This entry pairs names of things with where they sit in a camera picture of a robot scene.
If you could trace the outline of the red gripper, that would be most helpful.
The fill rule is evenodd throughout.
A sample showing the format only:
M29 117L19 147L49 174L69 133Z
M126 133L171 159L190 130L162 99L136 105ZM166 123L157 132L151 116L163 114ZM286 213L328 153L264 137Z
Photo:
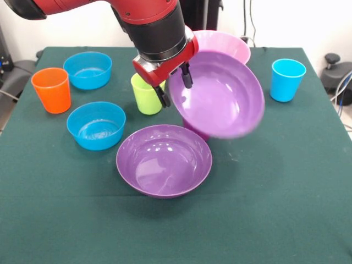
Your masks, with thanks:
M136 72L151 86L163 108L170 107L171 102L164 91L162 82L168 79L169 75L181 68L181 77L187 89L192 88L193 80L189 70L189 61L199 51L199 44L193 31L185 27L186 45L176 56L163 62L148 62L140 55L133 59L133 66Z

